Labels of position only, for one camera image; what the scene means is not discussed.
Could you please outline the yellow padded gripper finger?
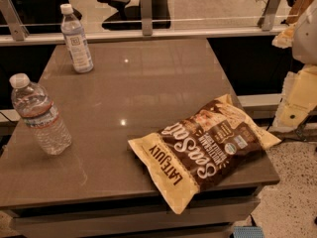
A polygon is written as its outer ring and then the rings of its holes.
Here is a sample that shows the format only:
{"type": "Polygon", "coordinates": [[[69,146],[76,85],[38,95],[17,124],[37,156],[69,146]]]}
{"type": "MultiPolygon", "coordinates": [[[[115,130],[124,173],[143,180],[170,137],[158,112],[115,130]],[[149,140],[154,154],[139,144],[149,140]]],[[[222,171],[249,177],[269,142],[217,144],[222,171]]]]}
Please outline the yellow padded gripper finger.
{"type": "Polygon", "coordinates": [[[281,49],[291,48],[296,24],[290,24],[272,40],[272,44],[281,49]]]}
{"type": "Polygon", "coordinates": [[[306,64],[299,72],[287,73],[272,127],[277,132],[293,131],[316,107],[317,66],[306,64]]]}

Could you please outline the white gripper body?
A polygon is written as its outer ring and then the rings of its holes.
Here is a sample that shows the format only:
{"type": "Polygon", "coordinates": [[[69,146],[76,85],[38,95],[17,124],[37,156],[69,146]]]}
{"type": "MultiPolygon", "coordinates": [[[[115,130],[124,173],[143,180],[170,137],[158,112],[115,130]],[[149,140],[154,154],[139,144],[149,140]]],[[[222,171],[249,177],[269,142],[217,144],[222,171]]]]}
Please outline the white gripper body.
{"type": "Polygon", "coordinates": [[[317,0],[299,17],[293,35],[292,55],[306,64],[317,64],[317,0]]]}

